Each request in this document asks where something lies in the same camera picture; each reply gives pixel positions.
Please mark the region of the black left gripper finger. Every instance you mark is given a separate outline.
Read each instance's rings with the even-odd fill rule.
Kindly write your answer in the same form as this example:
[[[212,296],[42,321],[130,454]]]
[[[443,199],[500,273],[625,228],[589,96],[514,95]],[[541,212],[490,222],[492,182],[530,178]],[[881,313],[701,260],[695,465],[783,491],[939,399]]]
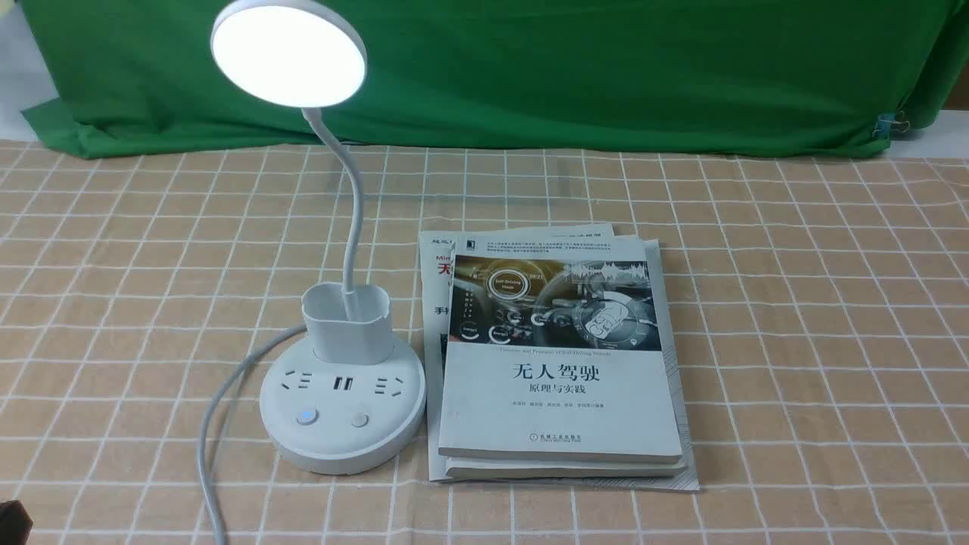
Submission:
[[[33,520],[19,500],[8,500],[0,508],[0,544],[24,545],[33,528]]]

